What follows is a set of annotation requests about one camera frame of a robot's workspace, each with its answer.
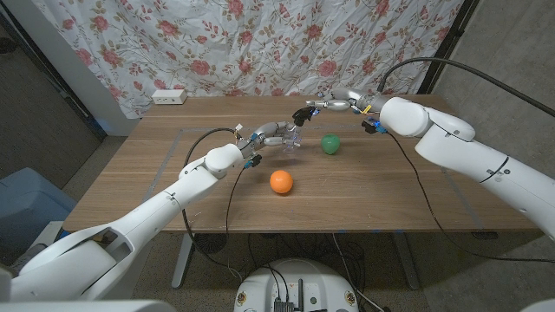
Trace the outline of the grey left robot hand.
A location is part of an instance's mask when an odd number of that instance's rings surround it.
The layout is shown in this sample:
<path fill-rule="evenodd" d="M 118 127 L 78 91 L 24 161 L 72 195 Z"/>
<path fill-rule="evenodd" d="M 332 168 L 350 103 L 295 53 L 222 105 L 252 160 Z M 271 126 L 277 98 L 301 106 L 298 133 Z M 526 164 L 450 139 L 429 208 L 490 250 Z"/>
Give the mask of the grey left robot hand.
<path fill-rule="evenodd" d="M 256 129 L 238 148 L 246 158 L 266 146 L 283 146 L 285 151 L 300 147 L 301 127 L 287 121 L 270 122 Z"/>

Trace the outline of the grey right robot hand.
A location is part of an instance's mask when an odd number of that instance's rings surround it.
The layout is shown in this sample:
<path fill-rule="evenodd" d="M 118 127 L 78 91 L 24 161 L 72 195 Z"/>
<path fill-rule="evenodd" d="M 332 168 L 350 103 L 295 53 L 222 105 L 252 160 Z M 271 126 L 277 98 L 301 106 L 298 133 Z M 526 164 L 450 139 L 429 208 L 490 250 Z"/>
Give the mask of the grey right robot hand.
<path fill-rule="evenodd" d="M 378 114 L 382 111 L 388 96 L 381 93 L 368 94 L 354 88 L 332 88 L 327 94 L 320 94 L 317 100 L 308 100 L 308 107 L 342 112 L 353 110 L 356 114 Z"/>

